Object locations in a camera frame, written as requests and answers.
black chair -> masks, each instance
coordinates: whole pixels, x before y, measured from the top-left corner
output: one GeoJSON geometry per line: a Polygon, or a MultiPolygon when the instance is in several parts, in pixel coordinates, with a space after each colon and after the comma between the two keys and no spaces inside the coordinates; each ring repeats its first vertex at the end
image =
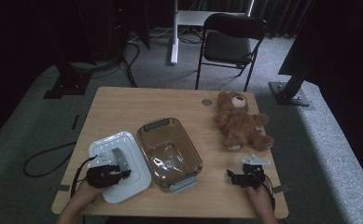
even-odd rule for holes
{"type": "Polygon", "coordinates": [[[195,90],[199,86],[202,64],[241,69],[237,77],[241,76],[250,64],[244,86],[246,91],[257,58],[258,47],[266,33],[266,21],[259,18],[225,13],[209,16],[204,22],[202,31],[202,47],[195,90]],[[250,39],[257,40],[252,50],[250,39]]]}

white desk leg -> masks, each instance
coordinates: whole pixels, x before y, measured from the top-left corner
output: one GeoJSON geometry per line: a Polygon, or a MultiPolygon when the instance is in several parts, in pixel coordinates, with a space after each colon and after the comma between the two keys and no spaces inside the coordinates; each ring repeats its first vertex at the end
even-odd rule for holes
{"type": "Polygon", "coordinates": [[[177,14],[178,14],[178,1],[175,0],[175,17],[174,17],[174,26],[173,26],[173,47],[172,47],[172,64],[177,64],[178,60],[178,23],[177,23],[177,14]]]}

stand base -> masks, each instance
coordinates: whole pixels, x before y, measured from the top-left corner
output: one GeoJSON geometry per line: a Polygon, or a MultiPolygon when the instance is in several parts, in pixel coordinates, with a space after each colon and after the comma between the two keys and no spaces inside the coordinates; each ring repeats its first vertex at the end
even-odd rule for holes
{"type": "Polygon", "coordinates": [[[55,85],[51,91],[47,91],[44,95],[44,99],[62,99],[63,95],[83,95],[88,88],[91,80],[91,73],[79,74],[77,71],[77,79],[73,85],[63,85],[63,77],[60,75],[56,80],[55,85]]]}
{"type": "Polygon", "coordinates": [[[269,82],[274,98],[279,105],[302,105],[309,106],[311,103],[306,99],[302,89],[300,89],[297,94],[291,98],[284,98],[280,95],[280,91],[284,89],[286,82],[269,82]]]}

gray carpet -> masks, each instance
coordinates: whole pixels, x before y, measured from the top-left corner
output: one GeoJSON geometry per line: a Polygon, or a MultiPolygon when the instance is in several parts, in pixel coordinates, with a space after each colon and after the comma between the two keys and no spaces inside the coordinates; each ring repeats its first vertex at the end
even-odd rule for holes
{"type": "MultiPolygon", "coordinates": [[[[183,35],[198,41],[194,35],[183,35]]],[[[285,37],[267,38],[261,45],[248,91],[256,94],[258,107],[271,121],[267,134],[275,139],[272,154],[286,192],[289,216],[286,223],[363,223],[363,171],[333,118],[317,86],[304,82],[302,90],[311,106],[278,105],[268,83],[288,81],[278,70],[293,43],[285,37]]],[[[200,45],[180,41],[178,64],[170,65],[171,40],[158,37],[151,50],[140,49],[132,65],[140,88],[194,89],[200,45]]],[[[128,45],[125,56],[133,60],[137,48],[128,45]]],[[[0,131],[0,223],[53,223],[51,212],[66,164],[50,175],[31,178],[22,167],[36,152],[75,142],[96,90],[101,86],[130,87],[126,65],[93,75],[85,95],[44,100],[59,75],[50,67],[26,93],[0,131]]],[[[242,91],[245,73],[204,67],[201,90],[242,91]]],[[[29,165],[39,174],[56,166],[73,150],[65,147],[37,158],[29,165]]],[[[104,223],[106,217],[87,217],[87,223],[104,223]]],[[[254,219],[231,219],[230,223],[257,223],[254,219]]]]}

chair seat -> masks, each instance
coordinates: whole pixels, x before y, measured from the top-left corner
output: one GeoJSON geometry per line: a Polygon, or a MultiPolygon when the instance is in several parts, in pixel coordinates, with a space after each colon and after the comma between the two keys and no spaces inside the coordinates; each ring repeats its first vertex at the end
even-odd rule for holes
{"type": "Polygon", "coordinates": [[[214,62],[251,63],[248,38],[237,38],[221,33],[209,33],[206,38],[204,58],[214,62]]]}

